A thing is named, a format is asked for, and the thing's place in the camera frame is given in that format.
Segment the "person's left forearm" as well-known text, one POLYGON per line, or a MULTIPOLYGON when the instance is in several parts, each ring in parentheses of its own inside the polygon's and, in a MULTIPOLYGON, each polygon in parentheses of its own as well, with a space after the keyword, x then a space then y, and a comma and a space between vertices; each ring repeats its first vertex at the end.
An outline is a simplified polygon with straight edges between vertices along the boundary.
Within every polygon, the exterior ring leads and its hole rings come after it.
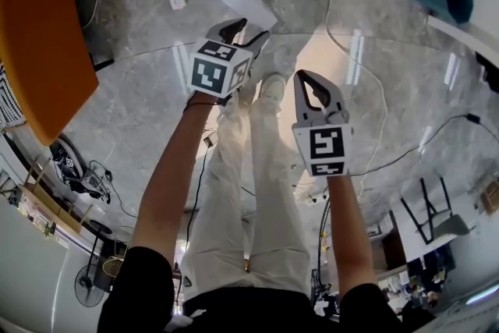
MULTIPOLYGON (((190 102, 216 103, 217 98, 195 92, 190 102)), ((132 246, 152 249, 170 264, 175 260, 196 154, 212 108, 194 106, 182 113, 140 203, 132 246)))

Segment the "black oval device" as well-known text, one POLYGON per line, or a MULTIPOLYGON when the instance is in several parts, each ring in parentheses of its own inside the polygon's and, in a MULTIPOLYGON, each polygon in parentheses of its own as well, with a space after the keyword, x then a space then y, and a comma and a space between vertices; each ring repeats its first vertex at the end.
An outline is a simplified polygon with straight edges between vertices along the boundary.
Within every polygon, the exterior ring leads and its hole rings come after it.
POLYGON ((81 183, 83 168, 73 147, 61 137, 49 146, 57 176, 67 186, 81 183))

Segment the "black wristband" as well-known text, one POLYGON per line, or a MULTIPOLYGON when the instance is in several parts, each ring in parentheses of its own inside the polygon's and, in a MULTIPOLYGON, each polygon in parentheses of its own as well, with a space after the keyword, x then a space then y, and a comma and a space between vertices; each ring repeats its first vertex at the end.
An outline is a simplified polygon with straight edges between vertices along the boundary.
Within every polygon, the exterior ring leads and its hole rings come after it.
POLYGON ((218 105, 218 103, 210 103, 210 102, 190 102, 190 103, 188 103, 188 104, 185 106, 185 108, 184 108, 183 112, 187 111, 189 108, 194 107, 194 106, 202 106, 202 107, 203 107, 203 106, 207 106, 207 107, 214 107, 214 106, 217 106, 217 105, 218 105))

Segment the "person's right white shoe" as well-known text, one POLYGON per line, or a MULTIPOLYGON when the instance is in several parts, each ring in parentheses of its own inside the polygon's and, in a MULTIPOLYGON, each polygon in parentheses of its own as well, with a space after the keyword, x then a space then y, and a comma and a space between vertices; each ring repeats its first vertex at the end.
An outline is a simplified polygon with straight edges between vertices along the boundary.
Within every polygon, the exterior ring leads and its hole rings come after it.
POLYGON ((286 78, 279 73, 267 76, 260 86, 257 101, 265 106, 278 109, 284 98, 286 85, 286 78))

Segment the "wooden rack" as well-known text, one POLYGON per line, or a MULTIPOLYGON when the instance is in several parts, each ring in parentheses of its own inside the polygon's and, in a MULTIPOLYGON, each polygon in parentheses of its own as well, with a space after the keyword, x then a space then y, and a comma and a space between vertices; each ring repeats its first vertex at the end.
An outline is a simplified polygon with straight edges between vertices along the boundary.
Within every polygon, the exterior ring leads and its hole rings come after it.
POLYGON ((49 225, 55 224, 56 232, 65 236, 68 241, 89 248, 95 235, 86 223, 90 220, 94 205, 82 201, 79 205, 75 201, 58 201, 41 185, 48 162, 40 168, 37 161, 30 165, 22 158, 18 158, 18 161, 16 171, 19 173, 19 187, 36 211, 47 218, 49 225))

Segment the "orange sofa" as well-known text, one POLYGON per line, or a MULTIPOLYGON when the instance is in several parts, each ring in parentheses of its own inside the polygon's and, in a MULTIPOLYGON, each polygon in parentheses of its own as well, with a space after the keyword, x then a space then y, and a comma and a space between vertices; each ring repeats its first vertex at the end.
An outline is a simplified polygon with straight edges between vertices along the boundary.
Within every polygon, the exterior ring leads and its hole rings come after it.
POLYGON ((0 61, 45 146, 98 87, 75 0, 0 0, 0 61))

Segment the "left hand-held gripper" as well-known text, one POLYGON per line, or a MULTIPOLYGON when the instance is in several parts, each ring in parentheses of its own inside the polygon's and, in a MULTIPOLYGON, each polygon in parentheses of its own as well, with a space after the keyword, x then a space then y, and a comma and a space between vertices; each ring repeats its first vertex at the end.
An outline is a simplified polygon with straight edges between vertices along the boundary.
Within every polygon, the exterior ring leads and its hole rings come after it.
POLYGON ((232 46, 246 24, 246 18, 225 20, 196 42, 191 53, 190 89, 224 99, 248 80, 250 65, 271 34, 268 30, 260 32, 244 44, 245 49, 232 46))

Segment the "black standing fan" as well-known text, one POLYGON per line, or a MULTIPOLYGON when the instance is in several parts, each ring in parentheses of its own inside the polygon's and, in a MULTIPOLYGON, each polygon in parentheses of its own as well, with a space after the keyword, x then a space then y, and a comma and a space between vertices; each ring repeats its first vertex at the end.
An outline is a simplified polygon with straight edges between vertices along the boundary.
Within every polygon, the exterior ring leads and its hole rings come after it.
POLYGON ((79 303, 86 308, 96 307, 109 292, 110 278, 104 272, 104 261, 96 253, 97 244, 106 244, 112 230, 96 220, 90 220, 89 225, 96 231, 96 236, 87 264, 80 269, 74 281, 74 293, 79 303))

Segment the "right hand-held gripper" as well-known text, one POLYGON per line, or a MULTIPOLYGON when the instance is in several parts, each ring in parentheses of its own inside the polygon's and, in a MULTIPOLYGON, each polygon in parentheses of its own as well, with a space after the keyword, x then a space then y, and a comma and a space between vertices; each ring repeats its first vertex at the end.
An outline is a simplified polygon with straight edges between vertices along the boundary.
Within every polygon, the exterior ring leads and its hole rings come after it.
POLYGON ((348 175, 352 153, 352 126, 339 88, 324 76, 298 70, 293 78, 297 122, 292 125, 299 153, 311 177, 348 175), (322 108, 313 105, 307 92, 322 108))

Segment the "person's cream trousers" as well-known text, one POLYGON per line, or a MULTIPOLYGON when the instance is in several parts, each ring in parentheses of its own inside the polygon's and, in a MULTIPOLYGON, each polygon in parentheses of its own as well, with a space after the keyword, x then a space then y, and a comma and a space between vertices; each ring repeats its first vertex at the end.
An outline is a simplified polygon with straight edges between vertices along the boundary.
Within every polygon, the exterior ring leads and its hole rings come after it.
POLYGON ((217 289, 277 289, 310 295, 310 254, 278 132, 278 101, 246 105, 233 97, 218 124, 203 203, 181 263, 185 301, 217 289), (240 186, 243 150, 251 140, 256 214, 249 269, 244 268, 240 186))

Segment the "black white striped blanket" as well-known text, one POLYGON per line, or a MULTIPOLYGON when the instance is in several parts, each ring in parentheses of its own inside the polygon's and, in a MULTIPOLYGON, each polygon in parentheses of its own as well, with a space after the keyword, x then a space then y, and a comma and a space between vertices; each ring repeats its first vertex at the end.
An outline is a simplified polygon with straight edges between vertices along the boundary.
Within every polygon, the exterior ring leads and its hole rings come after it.
POLYGON ((9 84, 4 63, 0 61, 0 131, 5 132, 27 123, 9 84))

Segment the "person's black t-shirt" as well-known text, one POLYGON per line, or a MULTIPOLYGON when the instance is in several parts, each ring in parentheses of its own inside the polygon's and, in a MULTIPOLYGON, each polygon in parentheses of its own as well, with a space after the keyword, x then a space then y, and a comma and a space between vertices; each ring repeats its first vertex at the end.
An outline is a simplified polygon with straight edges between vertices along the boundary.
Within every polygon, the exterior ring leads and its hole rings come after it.
MULTIPOLYGON (((172 268, 158 252, 133 247, 105 300, 97 333, 162 333, 173 318, 172 268)), ((174 333, 413 333, 434 320, 420 307, 398 317, 377 285, 359 285, 340 301, 339 320, 317 315, 298 292, 254 287, 215 289, 185 302, 191 317, 174 333)))

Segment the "yellow racket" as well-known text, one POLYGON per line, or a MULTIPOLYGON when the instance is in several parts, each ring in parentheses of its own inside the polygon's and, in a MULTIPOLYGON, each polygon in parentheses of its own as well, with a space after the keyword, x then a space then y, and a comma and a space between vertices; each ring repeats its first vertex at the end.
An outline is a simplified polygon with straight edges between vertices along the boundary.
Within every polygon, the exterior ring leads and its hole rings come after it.
POLYGON ((124 261, 124 257, 120 257, 120 256, 109 257, 102 264, 102 270, 110 278, 117 278, 118 274, 121 270, 123 261, 124 261))

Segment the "person's right forearm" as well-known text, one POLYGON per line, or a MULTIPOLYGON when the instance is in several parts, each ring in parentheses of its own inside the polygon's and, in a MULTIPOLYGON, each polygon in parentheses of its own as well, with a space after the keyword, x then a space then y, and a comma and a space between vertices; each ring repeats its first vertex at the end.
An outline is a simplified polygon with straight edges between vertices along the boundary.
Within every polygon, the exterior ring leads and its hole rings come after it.
POLYGON ((340 296, 363 284, 376 284, 366 224, 351 177, 327 178, 331 206, 331 238, 340 296))

